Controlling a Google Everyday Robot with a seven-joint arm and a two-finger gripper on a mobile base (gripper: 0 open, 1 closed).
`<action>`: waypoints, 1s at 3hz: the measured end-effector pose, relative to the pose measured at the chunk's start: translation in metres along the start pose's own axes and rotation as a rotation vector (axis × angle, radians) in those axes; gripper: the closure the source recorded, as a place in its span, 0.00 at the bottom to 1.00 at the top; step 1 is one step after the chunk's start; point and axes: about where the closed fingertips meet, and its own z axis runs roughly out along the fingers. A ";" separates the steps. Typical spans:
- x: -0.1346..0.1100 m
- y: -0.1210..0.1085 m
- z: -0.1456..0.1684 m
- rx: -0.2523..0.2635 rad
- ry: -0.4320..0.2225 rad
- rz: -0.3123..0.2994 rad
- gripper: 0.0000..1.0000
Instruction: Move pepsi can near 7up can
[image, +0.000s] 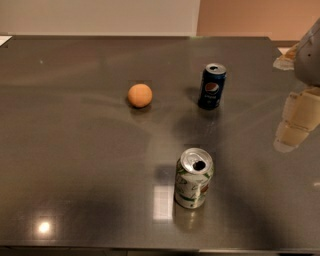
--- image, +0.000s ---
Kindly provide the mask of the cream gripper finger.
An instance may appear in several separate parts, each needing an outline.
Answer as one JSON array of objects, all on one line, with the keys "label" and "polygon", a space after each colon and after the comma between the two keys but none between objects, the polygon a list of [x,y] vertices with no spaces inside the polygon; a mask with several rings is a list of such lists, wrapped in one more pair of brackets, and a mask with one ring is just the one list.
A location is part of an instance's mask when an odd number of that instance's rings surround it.
[{"label": "cream gripper finger", "polygon": [[293,151],[319,125],[320,88],[309,87],[300,93],[291,92],[276,131],[274,148],[282,153]]},{"label": "cream gripper finger", "polygon": [[297,44],[290,48],[281,48],[281,55],[273,62],[273,66],[279,70],[293,70],[297,48]]}]

